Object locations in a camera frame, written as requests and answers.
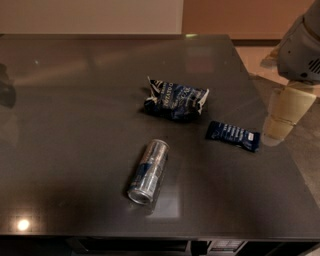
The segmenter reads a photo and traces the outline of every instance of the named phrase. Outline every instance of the can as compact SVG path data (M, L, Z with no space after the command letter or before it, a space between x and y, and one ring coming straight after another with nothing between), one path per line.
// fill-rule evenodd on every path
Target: can
M156 191L160 189L168 151L166 142L158 139L150 141L128 190L132 201L138 204L153 202Z

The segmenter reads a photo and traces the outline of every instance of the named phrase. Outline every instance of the silver can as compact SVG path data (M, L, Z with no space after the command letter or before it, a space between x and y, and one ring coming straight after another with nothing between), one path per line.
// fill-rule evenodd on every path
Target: silver can
M138 204L150 204L154 200L168 158L169 146L153 139L147 146L136 174L128 190L129 198Z

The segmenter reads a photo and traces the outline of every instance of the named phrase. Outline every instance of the blue wrapper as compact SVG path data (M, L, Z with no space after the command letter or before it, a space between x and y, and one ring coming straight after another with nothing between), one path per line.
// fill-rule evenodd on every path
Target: blue wrapper
M259 149L260 133L212 121L209 125L206 138L228 142L251 152L256 152Z
M148 114L175 121L191 121L201 115L209 90L149 79L151 96L144 102Z

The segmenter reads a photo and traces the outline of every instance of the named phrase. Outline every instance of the wall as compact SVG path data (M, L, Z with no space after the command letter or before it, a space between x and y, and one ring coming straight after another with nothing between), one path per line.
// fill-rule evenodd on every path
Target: wall
M183 33L280 39L313 0L185 0Z
M176 34L183 0L1 0L0 34Z

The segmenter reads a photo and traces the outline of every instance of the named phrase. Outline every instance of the brown wall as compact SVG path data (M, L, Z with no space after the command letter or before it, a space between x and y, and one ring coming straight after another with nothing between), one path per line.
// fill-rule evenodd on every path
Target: brown wall
M280 39L313 0L184 0L183 33Z

